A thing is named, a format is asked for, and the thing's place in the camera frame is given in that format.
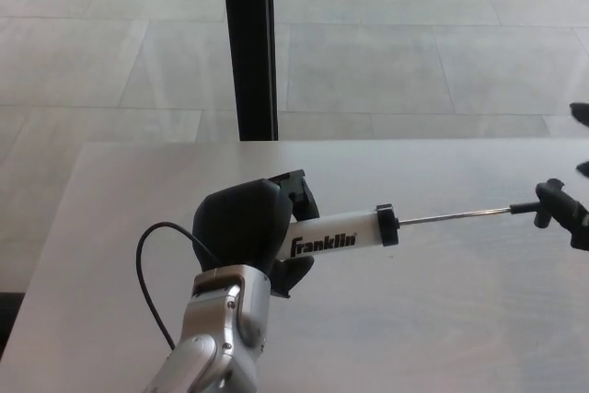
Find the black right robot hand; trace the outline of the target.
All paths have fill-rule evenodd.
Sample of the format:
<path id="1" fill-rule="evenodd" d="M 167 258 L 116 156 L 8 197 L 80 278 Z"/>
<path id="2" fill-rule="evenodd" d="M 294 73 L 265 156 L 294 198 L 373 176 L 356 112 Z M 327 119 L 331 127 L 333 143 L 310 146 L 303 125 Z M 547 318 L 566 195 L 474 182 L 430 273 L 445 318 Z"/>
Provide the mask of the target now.
<path id="1" fill-rule="evenodd" d="M 572 103 L 570 108 L 572 117 L 588 128 L 588 104 Z M 588 160 L 576 170 L 588 179 Z M 572 248 L 588 251 L 588 210 L 564 191 L 549 190 L 547 202 L 552 217 L 570 232 Z"/>

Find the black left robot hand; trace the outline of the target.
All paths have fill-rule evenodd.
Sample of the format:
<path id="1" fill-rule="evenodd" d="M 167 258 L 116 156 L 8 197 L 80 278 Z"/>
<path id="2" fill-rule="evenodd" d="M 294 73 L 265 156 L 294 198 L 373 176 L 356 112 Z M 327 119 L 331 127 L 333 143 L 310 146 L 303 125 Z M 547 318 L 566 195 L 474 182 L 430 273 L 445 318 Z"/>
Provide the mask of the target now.
<path id="1" fill-rule="evenodd" d="M 318 217 L 305 172 L 299 169 L 208 195 L 193 217 L 192 247 L 204 272 L 245 264 L 269 277 L 272 295 L 288 298 L 314 260 L 280 259 L 279 250 L 292 219 Z"/>

